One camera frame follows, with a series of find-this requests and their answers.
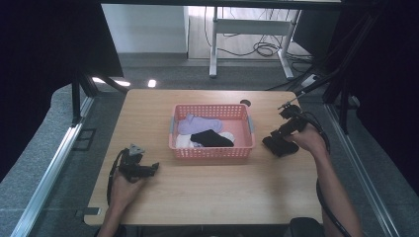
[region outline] wall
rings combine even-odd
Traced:
[[[188,7],[102,4],[117,53],[188,51]]]

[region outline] black panel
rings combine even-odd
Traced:
[[[307,50],[314,60],[325,58],[338,18],[337,11],[301,11],[293,41]]]
[[[42,123],[54,91],[88,72],[123,74],[100,4],[3,1],[0,31],[3,179]]]
[[[357,111],[360,120],[417,194],[418,11],[413,0],[389,1],[350,69],[350,91],[361,101]],[[357,18],[345,20],[355,23]],[[339,30],[345,31],[343,25]]]

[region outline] human arm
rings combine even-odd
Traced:
[[[363,236],[358,214],[336,175],[326,144],[316,128],[308,124],[302,132],[287,136],[286,140],[294,141],[299,147],[311,153],[317,169],[318,183],[327,206],[351,236]],[[343,236],[324,210],[323,226],[326,236]]]
[[[120,226],[126,208],[135,199],[144,183],[144,178],[129,182],[118,169],[116,170],[111,190],[111,203],[97,236],[114,236]]]

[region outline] plastic basket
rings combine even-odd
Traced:
[[[176,148],[179,121],[187,114],[208,119],[220,119],[222,131],[234,135],[234,147]],[[247,158],[255,146],[253,123],[245,105],[176,105],[170,126],[169,147],[175,157],[182,158]]]

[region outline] forearm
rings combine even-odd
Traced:
[[[358,214],[333,169],[329,154],[326,151],[311,154],[315,160],[319,186],[327,206],[351,236],[363,236]],[[342,236],[326,214],[323,214],[323,224],[326,236]]]
[[[124,210],[125,209],[123,207],[115,205],[111,205],[108,208],[98,237],[114,236],[120,226]]]

